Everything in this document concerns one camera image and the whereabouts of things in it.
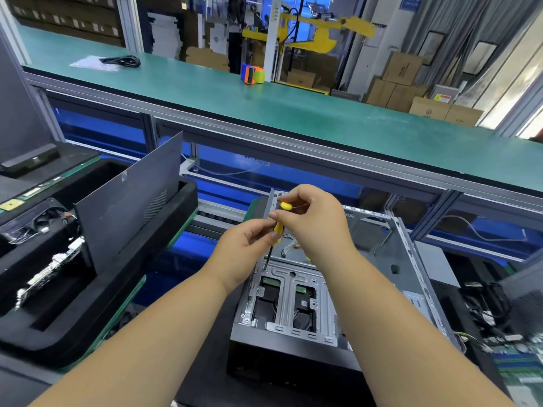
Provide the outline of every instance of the forearm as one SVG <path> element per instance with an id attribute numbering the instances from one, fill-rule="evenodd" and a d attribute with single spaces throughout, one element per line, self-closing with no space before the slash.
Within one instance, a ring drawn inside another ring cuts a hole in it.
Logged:
<path id="1" fill-rule="evenodd" d="M 356 250 L 323 266 L 378 406 L 513 405 Z"/>
<path id="2" fill-rule="evenodd" d="M 31 407 L 168 406 L 227 291 L 205 271 L 162 296 Z"/>

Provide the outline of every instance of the gray curtain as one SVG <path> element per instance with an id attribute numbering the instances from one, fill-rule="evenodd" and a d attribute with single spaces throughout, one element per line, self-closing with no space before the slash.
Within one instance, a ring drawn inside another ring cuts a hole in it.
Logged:
<path id="1" fill-rule="evenodd" d="M 445 38 L 432 64 L 421 69 L 418 83 L 431 85 L 444 81 L 451 63 L 465 48 L 489 3 L 490 0 L 423 0 L 411 21 L 402 51 L 417 54 L 429 31 L 444 33 Z"/>
<path id="2" fill-rule="evenodd" d="M 539 11 L 542 5 L 543 0 L 491 0 L 467 40 L 452 85 L 458 87 L 462 80 L 468 81 L 466 88 L 473 85 L 507 48 L 526 22 L 533 19 L 534 12 Z M 479 41 L 495 44 L 497 47 L 478 76 L 463 75 L 465 62 Z"/>

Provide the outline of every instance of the green tabletop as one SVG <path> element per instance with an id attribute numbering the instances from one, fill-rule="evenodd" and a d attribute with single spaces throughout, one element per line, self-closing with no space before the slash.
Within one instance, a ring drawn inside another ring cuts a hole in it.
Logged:
<path id="1" fill-rule="evenodd" d="M 141 67 L 103 72 L 69 65 L 127 50 L 20 26 L 32 64 L 91 82 L 246 122 L 543 192 L 543 145 L 275 83 L 140 54 Z"/>

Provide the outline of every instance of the screwdriver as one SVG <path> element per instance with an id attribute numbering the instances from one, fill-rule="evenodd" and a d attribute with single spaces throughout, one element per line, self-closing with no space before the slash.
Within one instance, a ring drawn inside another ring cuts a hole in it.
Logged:
<path id="1" fill-rule="evenodd" d="M 281 209 L 281 210 L 286 210 L 286 211 L 292 210 L 292 204 L 285 203 L 285 202 L 282 202 L 279 205 L 279 207 L 280 207 L 279 209 Z M 283 234 L 283 229 L 284 228 L 285 227 L 284 227 L 283 223 L 276 222 L 273 231 L 276 231 L 279 234 Z M 270 257 L 272 256 L 271 251 L 273 250 L 273 247 L 275 247 L 277 244 L 279 244 L 280 241 L 281 241 L 281 239 L 279 239 L 273 246 L 270 247 L 270 251 L 268 251 L 268 257 L 266 258 L 266 262 L 264 263 L 264 267 L 262 267 L 262 271 L 265 271 L 268 268 L 268 263 L 270 262 Z"/>

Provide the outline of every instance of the blue sign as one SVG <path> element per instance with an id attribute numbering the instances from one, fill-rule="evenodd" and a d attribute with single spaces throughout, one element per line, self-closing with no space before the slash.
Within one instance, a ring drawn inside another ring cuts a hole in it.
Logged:
<path id="1" fill-rule="evenodd" d="M 419 9 L 422 0 L 402 0 L 400 10 L 416 12 Z"/>

